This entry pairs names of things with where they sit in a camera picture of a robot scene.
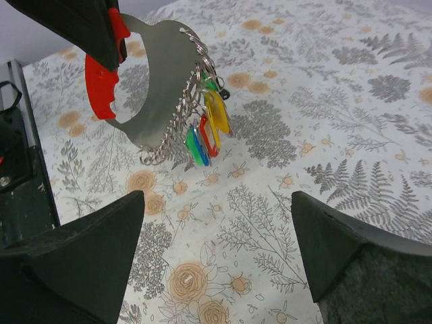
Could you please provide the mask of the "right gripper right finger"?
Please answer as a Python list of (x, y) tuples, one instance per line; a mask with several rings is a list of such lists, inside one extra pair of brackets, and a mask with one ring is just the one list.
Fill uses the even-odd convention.
[(292, 194), (292, 220), (324, 323), (430, 323), (431, 246)]

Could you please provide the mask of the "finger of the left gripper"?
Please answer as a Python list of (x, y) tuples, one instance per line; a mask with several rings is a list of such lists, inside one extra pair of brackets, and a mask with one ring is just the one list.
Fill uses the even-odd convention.
[(126, 59), (123, 39), (116, 39), (110, 13), (119, 3), (105, 0), (15, 0), (14, 9), (70, 41), (112, 72)]

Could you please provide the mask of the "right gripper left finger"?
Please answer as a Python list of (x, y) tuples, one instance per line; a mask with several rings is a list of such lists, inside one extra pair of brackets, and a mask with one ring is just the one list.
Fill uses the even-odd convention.
[(1, 250), (1, 322), (117, 323), (143, 219), (133, 191)]

